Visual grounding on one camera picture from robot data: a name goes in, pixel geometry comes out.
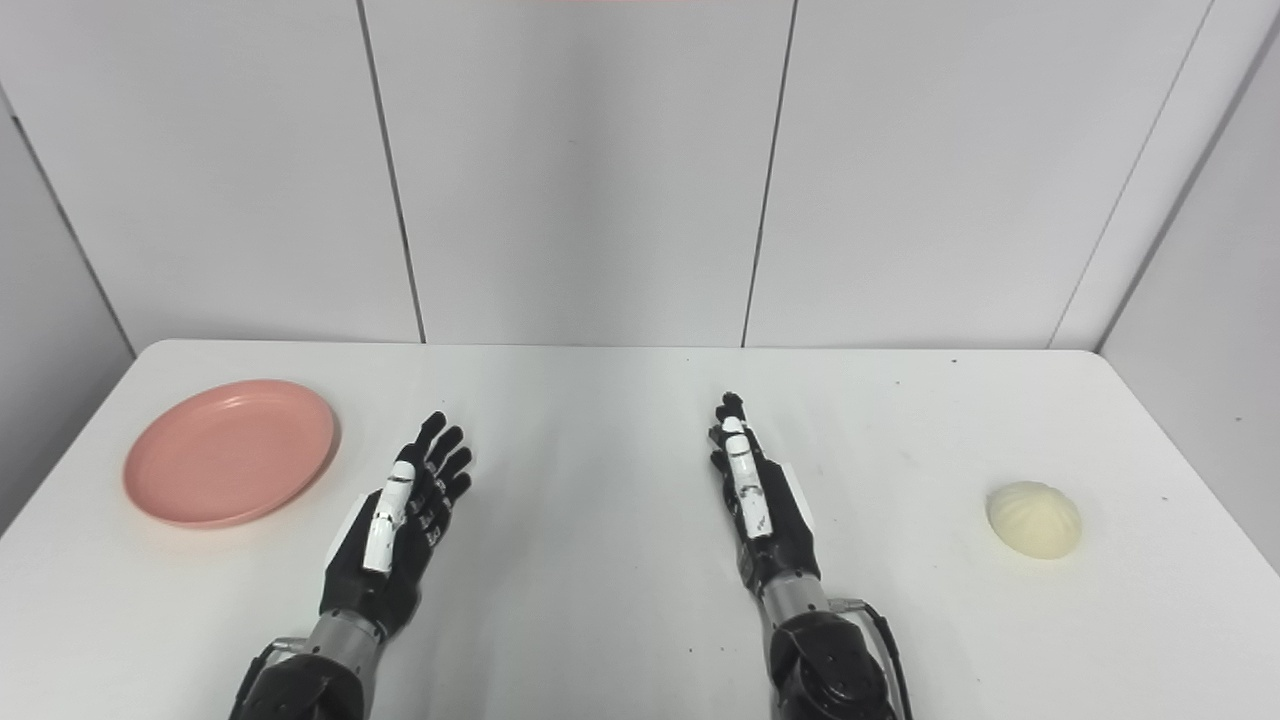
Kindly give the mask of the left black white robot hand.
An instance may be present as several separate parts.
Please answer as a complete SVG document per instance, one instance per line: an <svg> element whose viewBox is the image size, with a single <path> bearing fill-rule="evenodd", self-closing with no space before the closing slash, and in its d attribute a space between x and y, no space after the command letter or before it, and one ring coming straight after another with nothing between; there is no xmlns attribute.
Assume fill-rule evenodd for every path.
<svg viewBox="0 0 1280 720"><path fill-rule="evenodd" d="M462 428L444 413L422 423L347 527L325 569L320 614L362 618L384 639L410 623L422 574L472 484L472 459Z"/></svg>

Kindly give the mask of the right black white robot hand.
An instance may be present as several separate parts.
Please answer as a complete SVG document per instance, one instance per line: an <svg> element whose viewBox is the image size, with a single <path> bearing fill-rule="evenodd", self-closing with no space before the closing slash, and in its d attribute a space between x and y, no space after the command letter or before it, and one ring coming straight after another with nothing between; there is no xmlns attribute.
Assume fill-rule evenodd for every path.
<svg viewBox="0 0 1280 720"><path fill-rule="evenodd" d="M756 597L783 577L820 579L815 542L783 468L767 457L742 398L723 393L708 430L710 464L739 543L739 574Z"/></svg>

